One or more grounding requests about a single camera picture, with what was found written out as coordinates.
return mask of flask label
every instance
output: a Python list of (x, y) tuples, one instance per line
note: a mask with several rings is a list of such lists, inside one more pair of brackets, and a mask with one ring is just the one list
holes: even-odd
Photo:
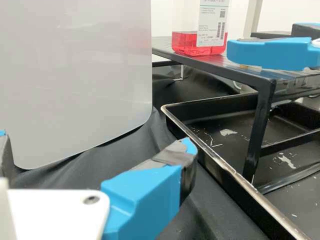
[(229, 0), (200, 0), (197, 47), (224, 45), (228, 8)]

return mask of barcode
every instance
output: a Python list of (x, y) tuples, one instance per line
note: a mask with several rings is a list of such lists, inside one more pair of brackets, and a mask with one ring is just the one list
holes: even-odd
[(224, 34), (225, 34), (225, 25), (226, 25), (226, 23), (225, 22), (223, 22), (222, 23), (222, 28), (221, 28), (221, 36), (220, 36), (220, 39), (224, 39)]
[(218, 29), (216, 31), (216, 37), (219, 38), (220, 37), (220, 29), (221, 29), (221, 22), (218, 23)]
[(226, 11), (220, 11), (220, 18), (224, 18), (226, 16)]

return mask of black fabric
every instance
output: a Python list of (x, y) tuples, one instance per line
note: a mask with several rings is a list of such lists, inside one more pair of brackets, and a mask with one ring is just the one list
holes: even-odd
[[(4, 162), (11, 188), (99, 189), (100, 183), (151, 158), (171, 144), (161, 105), (232, 94), (228, 86), (211, 75), (187, 68), (187, 78), (173, 81), (179, 66), (154, 69), (153, 104), (149, 120), (140, 128), (111, 142), (67, 160), (34, 170), (22, 170)], [(197, 166), (195, 187), (159, 240), (266, 239), (266, 236), (223, 191)]]

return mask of black tray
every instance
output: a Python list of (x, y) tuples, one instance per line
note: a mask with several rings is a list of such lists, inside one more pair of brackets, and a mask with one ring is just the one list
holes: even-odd
[[(304, 232), (317, 237), (320, 191), (315, 191), (315, 182), (312, 186), (307, 180), (317, 179), (317, 171), (308, 174), (310, 168), (320, 169), (318, 141), (261, 157), (253, 185), (239, 174), (243, 171), (256, 106), (256, 94), (243, 94), (169, 104), (161, 109), (169, 129), (179, 138), (188, 135), (197, 144), (200, 163), (269, 237), (306, 239)], [(320, 113), (316, 110), (294, 102), (277, 106), (270, 114), (263, 144), (293, 138), (319, 125)], [(314, 191), (306, 195), (308, 186)], [(308, 219), (310, 209), (312, 221)]]

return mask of white background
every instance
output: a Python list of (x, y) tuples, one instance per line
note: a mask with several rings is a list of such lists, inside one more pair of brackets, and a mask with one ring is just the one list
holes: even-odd
[[(174, 0), (151, 0), (152, 36), (170, 36)], [(232, 0), (228, 39), (242, 37), (249, 0)], [(263, 0), (258, 31), (290, 31), (293, 23), (320, 22), (320, 0)]]

